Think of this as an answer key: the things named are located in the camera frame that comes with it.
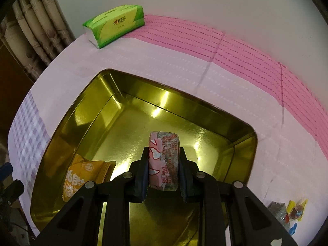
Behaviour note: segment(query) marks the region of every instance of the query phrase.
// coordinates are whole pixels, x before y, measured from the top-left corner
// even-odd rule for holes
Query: tissue pack
[[[83,23],[86,35],[102,48],[124,34],[145,24],[141,5],[121,5]]]

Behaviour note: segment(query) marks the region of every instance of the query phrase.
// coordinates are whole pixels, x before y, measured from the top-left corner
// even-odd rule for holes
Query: orange snack packet
[[[67,169],[63,190],[64,202],[67,202],[88,181],[97,184],[109,181],[115,165],[115,161],[88,161],[76,154]]]

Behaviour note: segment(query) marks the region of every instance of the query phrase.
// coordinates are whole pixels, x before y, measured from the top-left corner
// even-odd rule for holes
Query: white wall
[[[58,0],[76,37],[82,23],[122,4],[235,35],[298,75],[328,108],[328,26],[311,0]]]

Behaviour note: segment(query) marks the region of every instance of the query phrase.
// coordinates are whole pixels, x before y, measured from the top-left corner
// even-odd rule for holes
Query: black cable
[[[22,227],[22,226],[20,226],[20,225],[18,225],[18,224],[16,224],[16,223],[14,223],[14,222],[10,222],[10,223],[11,223],[12,225],[15,225],[15,226],[17,226],[17,227],[19,227],[19,228],[25,230],[25,231],[28,233],[28,230],[25,229],[24,227]]]

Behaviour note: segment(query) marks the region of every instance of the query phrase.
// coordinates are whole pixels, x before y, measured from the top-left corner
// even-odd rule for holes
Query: curtain
[[[0,39],[34,81],[73,41],[55,0],[16,0],[0,23]]]

